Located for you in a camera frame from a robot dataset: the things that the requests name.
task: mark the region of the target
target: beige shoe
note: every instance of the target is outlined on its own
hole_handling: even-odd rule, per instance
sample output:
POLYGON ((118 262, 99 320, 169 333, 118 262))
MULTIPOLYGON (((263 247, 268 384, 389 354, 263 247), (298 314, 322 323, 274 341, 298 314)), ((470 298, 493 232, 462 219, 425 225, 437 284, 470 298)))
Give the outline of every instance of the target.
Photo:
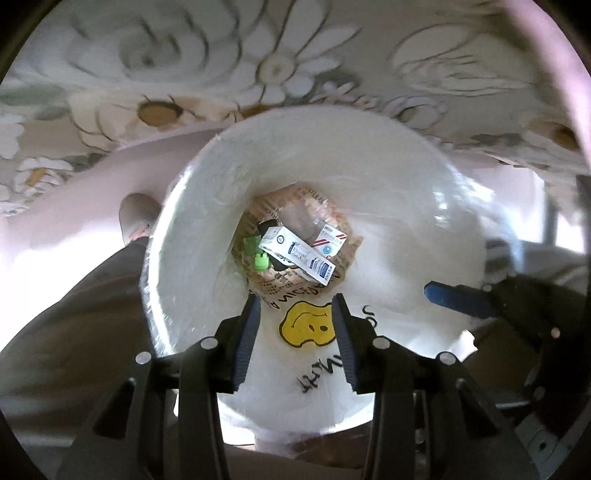
POLYGON ((152 235, 160 210, 162 205, 143 193, 131 193, 121 200, 119 224, 125 245, 152 235))

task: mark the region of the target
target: yellow smiley face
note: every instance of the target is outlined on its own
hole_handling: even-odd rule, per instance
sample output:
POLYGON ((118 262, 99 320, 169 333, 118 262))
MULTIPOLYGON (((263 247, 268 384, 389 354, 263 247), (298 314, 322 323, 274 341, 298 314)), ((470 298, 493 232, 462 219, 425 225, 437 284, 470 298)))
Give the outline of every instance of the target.
POLYGON ((281 338, 296 348, 307 342, 328 345, 335 339, 330 306, 330 303, 322 307, 306 301, 294 303, 279 325, 281 338))

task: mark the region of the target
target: plastic bag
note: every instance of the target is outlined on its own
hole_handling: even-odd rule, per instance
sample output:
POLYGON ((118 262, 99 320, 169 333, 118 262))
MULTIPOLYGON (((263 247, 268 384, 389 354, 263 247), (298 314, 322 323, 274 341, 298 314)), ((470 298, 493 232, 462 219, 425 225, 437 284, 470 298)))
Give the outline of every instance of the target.
POLYGON ((232 258, 235 231, 259 195, 296 182, 323 192, 363 237, 345 280, 263 305, 246 381, 219 395, 223 420, 260 439, 293 439, 362 424, 372 395, 356 395, 336 341, 296 348, 280 324, 330 314, 332 295, 421 355, 447 349, 468 317, 432 305, 431 280, 480 286, 485 241, 466 192, 435 147, 396 121, 346 107, 279 109, 236 124, 192 162, 164 206, 145 268, 160 355, 179 352, 236 315, 248 292, 232 258))

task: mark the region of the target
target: floral bedspread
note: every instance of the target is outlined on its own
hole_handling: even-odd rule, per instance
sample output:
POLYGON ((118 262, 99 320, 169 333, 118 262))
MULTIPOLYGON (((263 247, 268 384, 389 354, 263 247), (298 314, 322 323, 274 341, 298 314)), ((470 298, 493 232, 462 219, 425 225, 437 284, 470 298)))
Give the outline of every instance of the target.
POLYGON ((0 85, 0 214, 155 135, 338 103, 531 168, 573 218, 588 168, 531 50, 492 1, 64 0, 0 85))

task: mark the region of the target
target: blue label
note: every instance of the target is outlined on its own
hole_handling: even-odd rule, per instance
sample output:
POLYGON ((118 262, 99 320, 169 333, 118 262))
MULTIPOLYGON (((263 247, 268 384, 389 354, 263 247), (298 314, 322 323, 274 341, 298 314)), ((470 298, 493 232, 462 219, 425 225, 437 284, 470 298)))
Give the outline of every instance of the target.
POLYGON ((320 267, 320 276, 322 278, 326 278, 326 272, 328 272, 328 269, 329 269, 328 263, 325 263, 324 265, 322 265, 320 267))

